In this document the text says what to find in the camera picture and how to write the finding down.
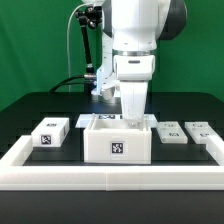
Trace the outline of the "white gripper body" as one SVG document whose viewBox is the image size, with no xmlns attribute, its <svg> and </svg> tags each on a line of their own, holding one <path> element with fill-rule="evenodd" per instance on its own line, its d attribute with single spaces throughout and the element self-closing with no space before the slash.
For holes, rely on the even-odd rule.
<svg viewBox="0 0 224 224">
<path fill-rule="evenodd" d="M 154 55 L 114 57 L 114 72 L 120 83 L 121 108 L 125 120 L 143 120 L 148 82 L 154 70 Z"/>
</svg>

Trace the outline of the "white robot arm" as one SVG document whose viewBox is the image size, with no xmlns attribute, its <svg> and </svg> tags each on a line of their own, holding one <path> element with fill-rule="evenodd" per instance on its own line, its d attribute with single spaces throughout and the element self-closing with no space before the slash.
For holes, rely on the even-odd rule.
<svg viewBox="0 0 224 224">
<path fill-rule="evenodd" d="M 176 38 L 186 26 L 184 0 L 82 0 L 101 15 L 102 64 L 93 94 L 121 99 L 129 123 L 143 120 L 148 82 L 155 71 L 153 51 L 159 40 Z"/>
</svg>

